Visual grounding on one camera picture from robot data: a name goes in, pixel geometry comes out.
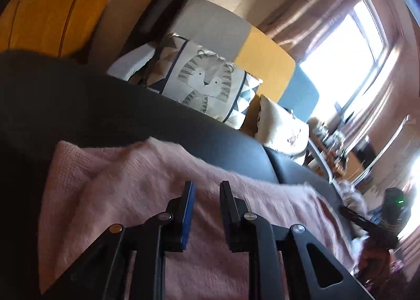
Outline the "person's right hand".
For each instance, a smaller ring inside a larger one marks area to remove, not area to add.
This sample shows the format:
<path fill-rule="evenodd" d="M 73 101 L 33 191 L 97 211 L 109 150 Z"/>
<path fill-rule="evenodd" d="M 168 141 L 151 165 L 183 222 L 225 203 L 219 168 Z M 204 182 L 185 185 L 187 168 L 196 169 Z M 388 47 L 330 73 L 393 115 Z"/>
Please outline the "person's right hand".
<path fill-rule="evenodd" d="M 358 263 L 358 281 L 363 284 L 380 285 L 391 274 L 391 255 L 386 248 L 364 248 Z"/>

